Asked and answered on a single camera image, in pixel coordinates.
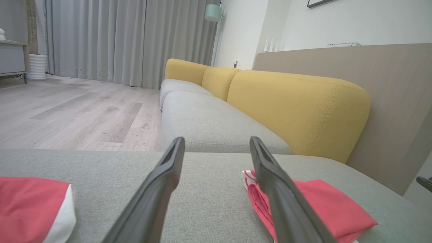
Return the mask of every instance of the black picture frame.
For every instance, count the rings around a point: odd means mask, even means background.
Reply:
[[[316,3],[313,3],[313,4],[309,5],[310,1],[311,0],[308,0],[308,8],[313,8],[313,7],[316,7],[316,6],[319,6],[321,4],[328,3],[328,2],[331,2],[331,1],[334,1],[334,0],[322,0],[322,1],[319,1],[319,2],[316,2]]]

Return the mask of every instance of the wooden floor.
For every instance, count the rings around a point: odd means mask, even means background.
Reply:
[[[0,149],[160,150],[159,90],[59,76],[11,83],[0,80]]]

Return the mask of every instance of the red and white cloth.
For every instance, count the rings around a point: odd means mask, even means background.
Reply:
[[[0,242],[66,242],[76,223],[72,184],[0,177]]]
[[[242,175],[254,210],[277,242],[269,199],[256,183],[255,171],[243,170]],[[326,182],[318,179],[294,183],[338,243],[356,242],[362,233],[378,225],[354,200]]]

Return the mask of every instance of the gray sofa seat cushion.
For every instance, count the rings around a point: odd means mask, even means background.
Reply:
[[[164,101],[162,149],[184,137],[187,152],[250,153],[258,136],[271,153],[291,154],[279,136],[227,102],[211,96],[171,92]]]
[[[191,93],[197,93],[202,95],[214,96],[212,93],[207,91],[205,88],[199,86],[196,83],[177,80],[177,79],[165,79],[161,84],[161,97],[160,97],[160,109],[163,108],[163,102],[165,97],[172,91],[185,91]]]
[[[77,222],[68,242],[101,242],[161,158],[160,152],[0,150],[0,176],[36,176],[76,186]],[[403,197],[334,160],[275,155],[294,180],[322,179],[378,223],[359,242],[430,242],[432,218]],[[252,208],[241,171],[250,154],[185,153],[162,242],[273,242]]]

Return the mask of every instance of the black object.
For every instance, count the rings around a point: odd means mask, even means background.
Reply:
[[[255,175],[269,203],[279,242],[336,243],[294,182],[258,137],[250,141]]]
[[[418,176],[416,178],[416,181],[422,185],[424,188],[428,189],[430,192],[432,192],[432,177],[427,179],[423,176]]]
[[[178,185],[184,138],[173,140],[105,236],[105,243],[160,241],[169,197]]]
[[[319,1],[319,2],[316,2],[316,3],[313,3],[313,4],[309,5],[310,0],[308,0],[308,8],[313,8],[313,7],[316,7],[318,5],[321,5],[321,4],[324,4],[324,3],[328,3],[328,2],[331,2],[331,1],[333,1],[333,0],[322,0],[322,1]]]
[[[250,140],[257,182],[268,195],[279,242],[336,243],[328,229],[258,137]],[[105,243],[160,241],[171,193],[178,185],[184,138],[174,139],[105,236]]]

